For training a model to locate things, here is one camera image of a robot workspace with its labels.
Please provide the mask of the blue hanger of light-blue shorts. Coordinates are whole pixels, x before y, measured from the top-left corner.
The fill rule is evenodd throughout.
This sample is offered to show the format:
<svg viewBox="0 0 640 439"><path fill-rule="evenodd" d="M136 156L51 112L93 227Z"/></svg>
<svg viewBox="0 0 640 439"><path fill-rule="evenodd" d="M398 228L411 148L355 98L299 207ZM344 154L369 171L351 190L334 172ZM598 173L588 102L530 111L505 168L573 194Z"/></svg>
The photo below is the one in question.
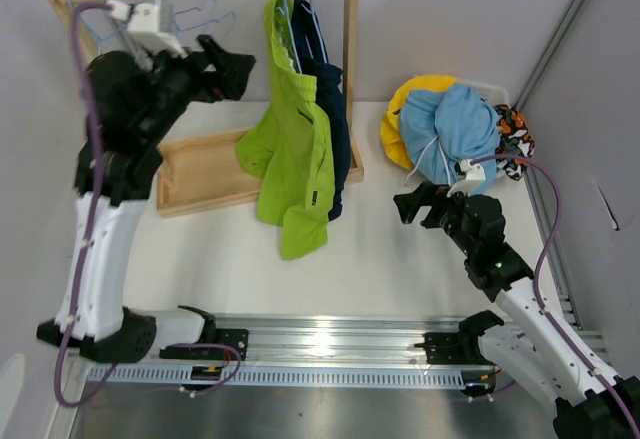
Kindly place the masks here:
<svg viewBox="0 0 640 439"><path fill-rule="evenodd" d="M177 9L171 0L161 1L169 7L170 27L176 36L190 32L207 34L214 26L225 26L223 39L226 40L237 23L234 11L219 13L217 0L202 0L195 6L182 9Z"/></svg>

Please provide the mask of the yellow shorts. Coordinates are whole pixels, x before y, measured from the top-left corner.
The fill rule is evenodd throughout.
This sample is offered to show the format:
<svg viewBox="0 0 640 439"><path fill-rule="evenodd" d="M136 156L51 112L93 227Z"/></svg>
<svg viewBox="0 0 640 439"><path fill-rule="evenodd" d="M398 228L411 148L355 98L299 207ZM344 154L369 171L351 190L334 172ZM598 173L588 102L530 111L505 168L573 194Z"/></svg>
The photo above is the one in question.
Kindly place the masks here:
<svg viewBox="0 0 640 439"><path fill-rule="evenodd" d="M446 92L457 79L448 75L419 75L402 84L387 105L380 123L380 139L386 156L396 165L409 170L413 164L399 131L399 118L409 93L413 90Z"/></svg>

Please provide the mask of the navy blue shorts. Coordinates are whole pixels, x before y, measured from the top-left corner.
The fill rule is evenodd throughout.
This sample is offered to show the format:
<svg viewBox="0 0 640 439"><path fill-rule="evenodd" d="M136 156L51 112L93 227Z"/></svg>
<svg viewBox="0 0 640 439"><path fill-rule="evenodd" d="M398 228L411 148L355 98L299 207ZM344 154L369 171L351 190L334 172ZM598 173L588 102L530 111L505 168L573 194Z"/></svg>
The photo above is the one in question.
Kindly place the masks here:
<svg viewBox="0 0 640 439"><path fill-rule="evenodd" d="M343 210L342 193L351 165L351 145L346 101L341 91L342 70L324 63L307 0L293 0L291 25L302 72L316 78L316 103L329 119L334 164L334 197L330 221Z"/></svg>

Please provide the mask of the light blue shorts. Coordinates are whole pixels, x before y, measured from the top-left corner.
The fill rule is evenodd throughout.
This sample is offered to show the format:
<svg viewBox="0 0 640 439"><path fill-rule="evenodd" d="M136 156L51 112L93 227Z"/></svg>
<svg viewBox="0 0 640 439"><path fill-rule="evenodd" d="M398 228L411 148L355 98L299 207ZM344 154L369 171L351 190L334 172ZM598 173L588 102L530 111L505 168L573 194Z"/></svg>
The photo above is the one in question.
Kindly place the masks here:
<svg viewBox="0 0 640 439"><path fill-rule="evenodd" d="M497 174L493 155L500 145L498 115L478 92L454 84L444 92L414 89L400 110L399 132L416 173L436 185L458 181L456 165L486 157L481 164L485 181L474 192L488 191Z"/></svg>

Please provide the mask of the lime green shorts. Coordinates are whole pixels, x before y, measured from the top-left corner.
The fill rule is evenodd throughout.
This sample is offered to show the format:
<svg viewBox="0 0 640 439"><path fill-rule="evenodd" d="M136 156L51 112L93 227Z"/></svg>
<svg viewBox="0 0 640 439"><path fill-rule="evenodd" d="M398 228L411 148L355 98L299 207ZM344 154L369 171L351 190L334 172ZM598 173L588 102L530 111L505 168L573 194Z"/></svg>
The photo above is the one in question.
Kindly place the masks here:
<svg viewBox="0 0 640 439"><path fill-rule="evenodd" d="M281 5L267 0L263 11L269 105L235 153L241 168L261 180L257 218L281 228L281 258L295 260L327 242L334 164L329 119L316 103L316 78L295 72L283 44Z"/></svg>

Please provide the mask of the orange camouflage shorts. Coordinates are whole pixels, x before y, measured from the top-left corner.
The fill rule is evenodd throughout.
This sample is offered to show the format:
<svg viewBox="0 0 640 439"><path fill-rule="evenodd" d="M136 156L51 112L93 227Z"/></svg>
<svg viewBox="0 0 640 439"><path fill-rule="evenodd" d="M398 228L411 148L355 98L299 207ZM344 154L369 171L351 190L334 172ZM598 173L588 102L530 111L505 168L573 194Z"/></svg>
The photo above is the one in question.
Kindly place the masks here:
<svg viewBox="0 0 640 439"><path fill-rule="evenodd" d="M528 163L522 161L522 158L532 158L535 141L521 112L507 104L496 105L494 110L498 115L497 129L500 136L496 153L510 155L510 158L496 160L497 172L511 180L519 181L524 178L528 169Z"/></svg>

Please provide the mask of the blue hanger of camouflage shorts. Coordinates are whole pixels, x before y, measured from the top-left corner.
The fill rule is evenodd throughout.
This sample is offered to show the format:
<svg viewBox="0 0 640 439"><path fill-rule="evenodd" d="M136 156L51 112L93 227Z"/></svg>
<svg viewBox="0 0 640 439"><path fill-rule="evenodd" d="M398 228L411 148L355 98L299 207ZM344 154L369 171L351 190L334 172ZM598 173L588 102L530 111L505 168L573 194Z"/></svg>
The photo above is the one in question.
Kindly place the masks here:
<svg viewBox="0 0 640 439"><path fill-rule="evenodd" d="M135 52L135 46L125 34L125 25L104 11L85 12L80 18L80 25L90 38L95 56L117 49Z"/></svg>

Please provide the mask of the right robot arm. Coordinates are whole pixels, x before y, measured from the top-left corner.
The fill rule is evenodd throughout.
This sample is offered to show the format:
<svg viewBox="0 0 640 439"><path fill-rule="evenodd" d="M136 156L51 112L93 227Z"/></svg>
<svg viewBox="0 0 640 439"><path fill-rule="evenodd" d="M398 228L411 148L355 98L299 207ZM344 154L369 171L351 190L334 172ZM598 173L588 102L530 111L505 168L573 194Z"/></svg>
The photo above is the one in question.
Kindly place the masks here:
<svg viewBox="0 0 640 439"><path fill-rule="evenodd" d="M618 374L550 307L533 270L505 239L499 200L425 181L393 201L405 224L427 208L422 227L453 241L472 284L504 314L486 310L460 322L456 348L464 360L503 369L551 414L559 438L638 437L638 378Z"/></svg>

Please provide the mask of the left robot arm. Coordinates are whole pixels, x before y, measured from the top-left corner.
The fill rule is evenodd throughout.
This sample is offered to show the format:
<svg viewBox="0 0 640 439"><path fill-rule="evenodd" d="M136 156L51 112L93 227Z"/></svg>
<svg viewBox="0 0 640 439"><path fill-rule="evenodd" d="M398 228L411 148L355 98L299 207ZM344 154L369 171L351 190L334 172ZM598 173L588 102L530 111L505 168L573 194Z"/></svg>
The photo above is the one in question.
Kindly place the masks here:
<svg viewBox="0 0 640 439"><path fill-rule="evenodd" d="M210 35L197 41L199 49L183 55L150 54L148 69L124 51L86 67L97 115L86 120L77 157L74 264L58 313L37 326L38 340L100 364L133 364L151 352L218 356L214 314L193 306L140 312L123 301L134 235L163 163L161 140L191 103L240 100L256 63Z"/></svg>

